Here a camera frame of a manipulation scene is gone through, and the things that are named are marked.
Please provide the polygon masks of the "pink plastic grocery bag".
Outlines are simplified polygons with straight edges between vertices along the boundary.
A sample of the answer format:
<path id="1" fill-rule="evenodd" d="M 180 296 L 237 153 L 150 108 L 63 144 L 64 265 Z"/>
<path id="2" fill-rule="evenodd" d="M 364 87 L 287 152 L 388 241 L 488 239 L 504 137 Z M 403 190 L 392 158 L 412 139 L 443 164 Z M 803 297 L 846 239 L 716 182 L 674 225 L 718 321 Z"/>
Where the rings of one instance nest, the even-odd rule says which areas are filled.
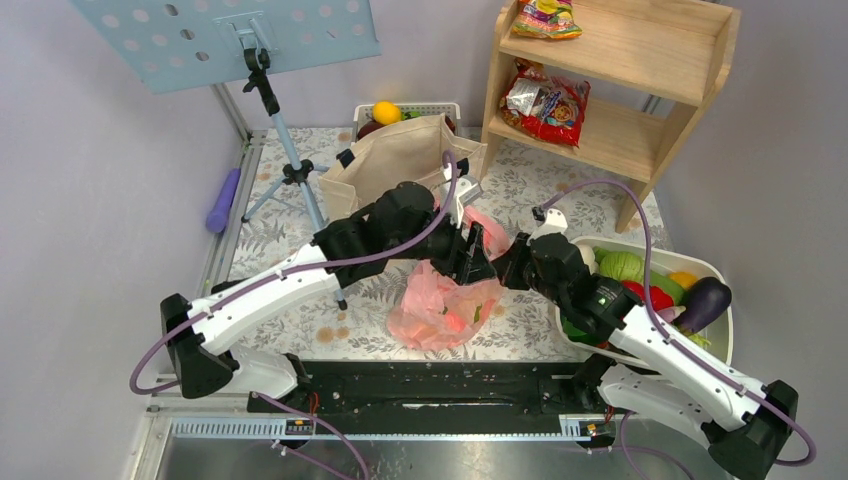
<path id="1" fill-rule="evenodd" d="M 460 286 L 421 261 L 408 276 L 400 303 L 390 311 L 387 328 L 412 349 L 455 348 L 480 331 L 504 292 L 496 279 Z"/>

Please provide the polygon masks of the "beige canvas tote bag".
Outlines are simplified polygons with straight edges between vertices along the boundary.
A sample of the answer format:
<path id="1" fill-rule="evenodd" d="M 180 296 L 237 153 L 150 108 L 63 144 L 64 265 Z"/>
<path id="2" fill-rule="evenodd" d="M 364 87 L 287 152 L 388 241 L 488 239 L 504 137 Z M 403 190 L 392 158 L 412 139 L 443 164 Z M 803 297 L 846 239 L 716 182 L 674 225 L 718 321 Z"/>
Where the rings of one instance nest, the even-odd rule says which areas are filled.
<path id="1" fill-rule="evenodd" d="M 336 156 L 319 177 L 329 220 L 346 218 L 404 181 L 432 188 L 444 181 L 442 154 L 466 159 L 469 174 L 481 179 L 487 146 L 455 135 L 443 115 L 384 126 Z"/>

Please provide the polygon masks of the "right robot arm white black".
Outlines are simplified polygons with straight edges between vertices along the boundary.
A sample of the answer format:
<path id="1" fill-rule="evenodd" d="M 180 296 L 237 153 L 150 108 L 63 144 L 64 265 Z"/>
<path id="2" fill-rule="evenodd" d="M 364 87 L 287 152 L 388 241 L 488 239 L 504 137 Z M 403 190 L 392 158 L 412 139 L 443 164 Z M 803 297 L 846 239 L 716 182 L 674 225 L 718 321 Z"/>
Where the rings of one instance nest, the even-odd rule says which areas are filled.
<path id="1" fill-rule="evenodd" d="M 618 367 L 573 386 L 575 402 L 597 412 L 609 404 L 650 416 L 686 434 L 737 479 L 764 479 L 795 427 L 797 392 L 721 362 L 650 309 L 620 282 L 590 272 L 578 247 L 561 233 L 519 235 L 493 260 L 501 284 L 533 290 L 553 302 L 579 330 L 644 361 L 665 381 L 640 380 Z"/>

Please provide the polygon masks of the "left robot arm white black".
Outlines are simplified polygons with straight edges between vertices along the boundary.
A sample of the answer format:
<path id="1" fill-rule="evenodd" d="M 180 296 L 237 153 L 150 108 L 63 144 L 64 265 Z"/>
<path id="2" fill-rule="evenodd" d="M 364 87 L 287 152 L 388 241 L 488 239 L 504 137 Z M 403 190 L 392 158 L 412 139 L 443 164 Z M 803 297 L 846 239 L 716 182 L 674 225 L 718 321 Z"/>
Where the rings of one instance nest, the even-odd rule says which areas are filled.
<path id="1" fill-rule="evenodd" d="M 427 260 L 459 285 L 494 278 L 482 226 L 463 231 L 464 208 L 481 193 L 470 178 L 443 186 L 440 200 L 423 185 L 403 182 L 331 222 L 261 274 L 194 301 L 179 294 L 163 300 L 167 350 L 181 395 L 257 392 L 288 411 L 304 407 L 311 387 L 297 359 L 242 348 L 239 339 L 283 310 L 381 274 L 395 259 Z"/>

